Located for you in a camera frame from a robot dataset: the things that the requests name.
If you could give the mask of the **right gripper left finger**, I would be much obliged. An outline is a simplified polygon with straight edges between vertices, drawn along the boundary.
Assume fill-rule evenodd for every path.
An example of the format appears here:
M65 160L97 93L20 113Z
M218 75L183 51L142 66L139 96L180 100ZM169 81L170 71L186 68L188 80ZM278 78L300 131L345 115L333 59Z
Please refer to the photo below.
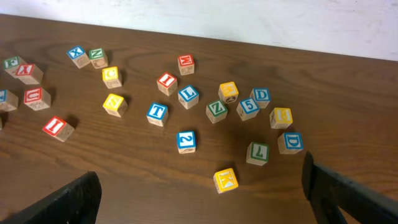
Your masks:
M100 180L90 171L1 223L95 223L101 196Z

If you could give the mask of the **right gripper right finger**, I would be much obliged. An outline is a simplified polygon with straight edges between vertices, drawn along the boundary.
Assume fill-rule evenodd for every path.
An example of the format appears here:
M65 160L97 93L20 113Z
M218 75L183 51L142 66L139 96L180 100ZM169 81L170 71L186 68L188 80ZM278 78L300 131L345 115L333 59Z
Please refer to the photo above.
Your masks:
M344 210L360 223L397 223L397 202L325 166L306 152L302 187L318 223L344 223Z

